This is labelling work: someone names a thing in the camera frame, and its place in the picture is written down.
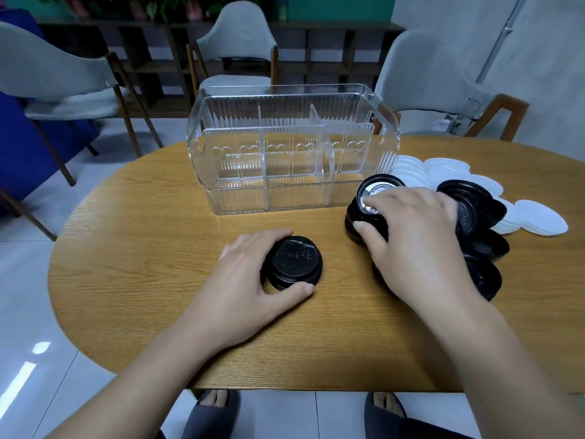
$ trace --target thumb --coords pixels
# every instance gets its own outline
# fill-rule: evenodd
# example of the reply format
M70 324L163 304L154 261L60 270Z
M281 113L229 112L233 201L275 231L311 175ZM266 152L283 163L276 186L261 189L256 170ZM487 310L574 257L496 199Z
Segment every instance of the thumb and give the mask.
M384 254L384 251L386 250L386 241L374 226L370 225L368 222L358 221L353 223L353 227L358 233L360 233L362 239L364 239L368 250L370 250L372 259L379 258Z
M314 290L315 285L307 282L296 282L277 294L267 295L269 321L298 305L313 294Z

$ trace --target clear plastic container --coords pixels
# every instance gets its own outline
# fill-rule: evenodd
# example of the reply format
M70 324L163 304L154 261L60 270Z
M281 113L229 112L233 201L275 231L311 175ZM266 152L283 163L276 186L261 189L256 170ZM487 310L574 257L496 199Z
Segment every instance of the clear plastic container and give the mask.
M391 172L399 130L364 85L206 87L187 141L213 212L226 214L347 206L365 178Z

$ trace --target blue fabric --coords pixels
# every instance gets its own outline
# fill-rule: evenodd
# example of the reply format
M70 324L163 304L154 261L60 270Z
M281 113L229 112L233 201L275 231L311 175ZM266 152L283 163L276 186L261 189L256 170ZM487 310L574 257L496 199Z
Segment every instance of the blue fabric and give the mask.
M39 25L27 10L0 12L0 21L24 28L44 39ZM99 135L98 129L89 120L73 122L75 132L65 122L40 123L63 162L68 162ZM19 101L0 92L0 186L20 200L56 171L55 162L39 133L25 117Z

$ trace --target floor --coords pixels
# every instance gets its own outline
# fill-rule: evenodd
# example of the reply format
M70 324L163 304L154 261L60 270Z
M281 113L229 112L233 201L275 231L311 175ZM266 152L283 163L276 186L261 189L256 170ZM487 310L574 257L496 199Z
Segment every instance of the floor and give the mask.
M153 120L165 145L184 140L186 120ZM156 144L142 120L133 120L144 153ZM77 178L69 187L56 173L25 203L59 233L79 202L107 176L135 159L120 119L104 122L92 157L87 150L67 165ZM0 437L42 439L113 374L78 352L53 315L47 271L53 243L24 218L0 219ZM365 393L244 391L233 439L360 439ZM406 413L479 438L464 394L399 393ZM163 425L179 439L195 400L184 391Z

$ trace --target wooden table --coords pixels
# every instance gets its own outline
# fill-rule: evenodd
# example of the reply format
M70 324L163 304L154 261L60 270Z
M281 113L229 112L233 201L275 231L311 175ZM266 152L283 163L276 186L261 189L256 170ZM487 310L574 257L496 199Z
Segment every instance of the wooden table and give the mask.
M497 262L504 285L493 304L568 391L585 392L585 164L458 137L404 137L401 153L465 160L503 184L506 199L534 199L565 218L569 232L558 237L507 236L511 251ZM315 295L218 357L195 387L460 391L432 335L374 282L344 215L337 207L216 216L186 144L177 143L120 169L71 215L50 262L55 315L81 352L118 372L181 314L225 244L240 233L291 227L323 254Z

